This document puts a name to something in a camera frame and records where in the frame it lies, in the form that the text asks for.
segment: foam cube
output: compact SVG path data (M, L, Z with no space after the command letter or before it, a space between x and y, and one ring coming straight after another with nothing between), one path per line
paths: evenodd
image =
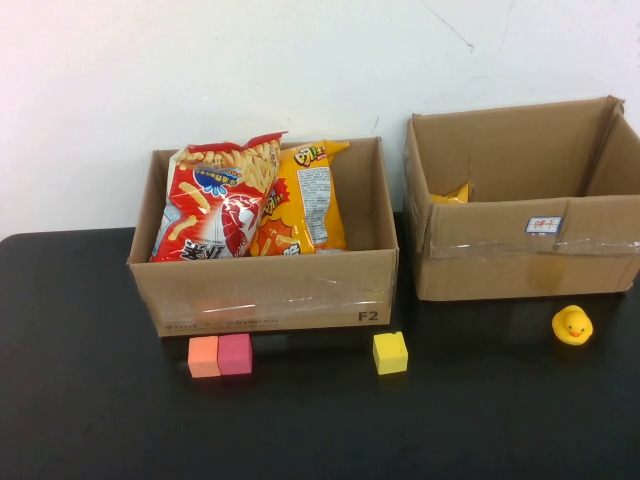
M251 339L246 333L225 335L218 344L218 365L222 375L251 373Z
M187 363L193 378L219 377L218 337L190 338Z
M402 332L381 333L373 336L373 358L378 375L404 372L409 361L409 352L404 344Z

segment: chip bag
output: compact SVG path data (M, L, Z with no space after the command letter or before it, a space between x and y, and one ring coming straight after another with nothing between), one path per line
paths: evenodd
M281 136L176 152L169 159L167 204L151 261L244 256L278 175Z
M431 201L433 203L441 203L445 205L460 205L469 202L469 192L471 191L471 182L467 182L460 188L446 195L431 194Z
M344 226L329 166L349 142L328 140L283 150L251 255L345 250Z

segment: rubber duck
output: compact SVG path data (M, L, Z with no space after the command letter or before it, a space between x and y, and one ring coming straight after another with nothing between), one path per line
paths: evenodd
M591 320L577 305L569 305L556 313L551 328L558 340L568 345L582 345L593 333Z

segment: orange snack bag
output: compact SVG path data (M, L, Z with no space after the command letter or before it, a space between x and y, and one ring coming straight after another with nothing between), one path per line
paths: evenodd
M256 236L253 256L296 255L347 248L329 168L349 142L322 140L283 150Z
M460 205L469 202L469 192L471 191L471 182L467 182L460 188L446 195L431 194L433 203L442 203L445 205Z

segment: cardboard box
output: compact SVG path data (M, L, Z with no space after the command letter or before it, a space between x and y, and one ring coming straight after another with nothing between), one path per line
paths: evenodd
M640 267L640 139L623 102L414 115L405 221L423 300L620 292ZM471 202L433 204L472 182Z
M351 251L326 255L148 263L175 150L153 153L129 265L160 336L389 323L398 243L380 139L349 141L332 172Z

